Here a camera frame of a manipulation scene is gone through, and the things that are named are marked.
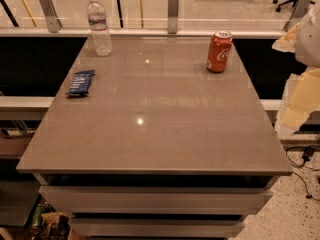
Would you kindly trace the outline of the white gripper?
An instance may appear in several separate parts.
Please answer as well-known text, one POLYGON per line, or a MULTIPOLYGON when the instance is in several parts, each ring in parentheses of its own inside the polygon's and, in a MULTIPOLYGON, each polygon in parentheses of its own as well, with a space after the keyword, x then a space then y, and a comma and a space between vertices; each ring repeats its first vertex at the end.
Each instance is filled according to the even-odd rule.
POLYGON ((320 5, 313 5, 299 23, 277 39, 272 48, 295 52, 297 61, 311 66, 301 75, 287 80, 276 116, 275 131, 279 137, 293 135, 320 108, 320 5))

